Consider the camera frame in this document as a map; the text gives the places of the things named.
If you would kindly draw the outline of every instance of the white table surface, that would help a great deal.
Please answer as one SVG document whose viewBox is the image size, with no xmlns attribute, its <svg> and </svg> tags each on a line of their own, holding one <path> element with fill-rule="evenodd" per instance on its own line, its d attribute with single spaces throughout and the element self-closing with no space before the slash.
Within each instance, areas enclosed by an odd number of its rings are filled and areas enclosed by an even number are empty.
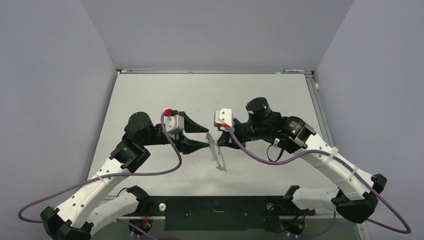
<svg viewBox="0 0 424 240">
<path fill-rule="evenodd" d="M 217 140 L 221 132 L 213 126 L 215 110 L 233 109 L 234 117 L 247 121 L 246 104 L 265 97 L 269 106 L 283 116 L 297 116 L 321 134 L 318 119 L 303 74 L 119 74 L 102 127 L 89 178 L 103 165 L 121 141 L 124 127 L 135 112 L 146 112 L 160 123 L 164 108 L 185 111 L 192 120 L 209 128 Z M 205 141 L 204 133 L 186 133 Z M 267 159 L 264 141 L 248 142 L 247 148 Z M 137 173 L 161 172 L 173 168 L 178 158 L 170 145 L 146 147 L 150 158 Z M 284 195 L 291 185 L 309 188 L 333 186 L 319 171 L 298 159 L 281 166 L 255 161 L 241 150 L 221 148 L 227 172 L 216 169 L 209 148 L 183 155 L 175 172 L 161 176 L 131 176 L 109 196 L 124 187 L 138 185 L 151 196 L 268 196 Z M 278 151 L 270 149 L 274 159 Z M 290 154 L 285 153 L 282 160 Z"/>
</svg>

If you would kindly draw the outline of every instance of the light gray backdrop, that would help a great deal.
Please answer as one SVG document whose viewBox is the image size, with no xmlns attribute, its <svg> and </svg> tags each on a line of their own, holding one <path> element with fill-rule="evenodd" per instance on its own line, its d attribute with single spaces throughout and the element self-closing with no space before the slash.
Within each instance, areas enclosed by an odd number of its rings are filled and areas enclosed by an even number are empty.
<svg viewBox="0 0 424 240">
<path fill-rule="evenodd" d="M 315 78 L 335 145 L 388 178 L 383 196 L 412 227 L 372 223 L 374 240 L 424 239 L 424 1 L 356 0 Z M 382 204 L 373 219 L 402 228 Z"/>
<path fill-rule="evenodd" d="M 81 0 L 118 68 L 314 70 L 354 0 Z"/>
<path fill-rule="evenodd" d="M 79 0 L 1 1 L 1 239 L 48 239 L 18 210 L 87 179 L 115 79 Z M 65 198 L 25 216 L 39 219 Z"/>
</svg>

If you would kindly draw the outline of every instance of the cable tie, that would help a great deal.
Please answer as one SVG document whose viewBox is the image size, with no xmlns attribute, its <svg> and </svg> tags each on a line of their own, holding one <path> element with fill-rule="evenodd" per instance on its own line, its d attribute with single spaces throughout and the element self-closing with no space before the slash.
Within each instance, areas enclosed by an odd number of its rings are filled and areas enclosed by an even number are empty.
<svg viewBox="0 0 424 240">
<path fill-rule="evenodd" d="M 111 191 L 113 190 L 113 188 L 111 186 L 109 186 L 109 184 L 100 175 L 95 173 L 94 176 L 96 176 L 100 181 L 102 181 L 108 189 L 110 189 Z"/>
<path fill-rule="evenodd" d="M 327 165 L 331 162 L 331 160 L 333 159 L 334 155 L 336 155 L 336 154 L 337 154 L 337 152 L 339 152 L 339 149 L 338 149 L 337 147 L 333 147 L 333 148 L 331 149 L 331 154 L 330 154 L 330 156 L 328 156 L 328 157 L 327 157 L 327 159 L 326 159 L 325 161 L 323 161 L 323 162 L 321 162 L 321 163 L 318 163 L 318 164 L 317 164 L 317 165 L 315 165 L 314 167 L 315 167 L 316 169 L 319 169 L 319 168 L 322 168 L 322 167 L 324 167 L 324 166 L 327 166 Z"/>
<path fill-rule="evenodd" d="M 359 170 L 359 168 L 355 165 L 353 165 L 352 168 L 353 168 L 353 171 L 345 179 L 333 181 L 333 183 L 338 184 L 338 183 L 347 182 Z"/>
</svg>

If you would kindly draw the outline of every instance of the black cylindrical motor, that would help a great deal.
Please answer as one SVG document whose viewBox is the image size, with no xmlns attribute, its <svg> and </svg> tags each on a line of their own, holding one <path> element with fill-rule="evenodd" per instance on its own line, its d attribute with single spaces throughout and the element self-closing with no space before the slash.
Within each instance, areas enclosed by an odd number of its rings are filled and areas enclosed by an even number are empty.
<svg viewBox="0 0 424 240">
<path fill-rule="evenodd" d="M 124 130 L 131 141 L 143 144 L 146 139 L 151 137 L 154 125 L 147 113 L 139 111 L 131 115 Z"/>
<path fill-rule="evenodd" d="M 246 110 L 249 113 L 249 119 L 252 124 L 260 124 L 268 120 L 273 111 L 268 105 L 268 101 L 265 97 L 257 97 L 246 105 Z"/>
<path fill-rule="evenodd" d="M 285 120 L 285 124 L 282 128 L 282 132 L 290 136 L 292 139 L 295 139 L 301 130 L 305 126 L 305 122 L 297 116 L 289 116 Z M 305 134 L 309 136 L 310 132 L 305 131 Z"/>
</svg>

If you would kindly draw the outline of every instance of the red wire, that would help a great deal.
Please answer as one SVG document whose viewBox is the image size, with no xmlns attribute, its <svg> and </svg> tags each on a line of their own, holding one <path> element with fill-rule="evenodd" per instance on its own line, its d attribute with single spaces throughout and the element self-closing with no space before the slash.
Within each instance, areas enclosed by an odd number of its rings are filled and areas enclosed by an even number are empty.
<svg viewBox="0 0 424 240">
<path fill-rule="evenodd" d="M 303 214 L 303 219 L 302 219 L 302 221 L 299 223 L 299 225 L 302 225 L 302 223 L 305 221 L 305 218 L 306 218 L 306 212 Z"/>
<path fill-rule="evenodd" d="M 144 222 L 148 226 L 147 218 L 153 213 L 153 205 L 150 205 L 150 212 L 144 217 Z"/>
</svg>

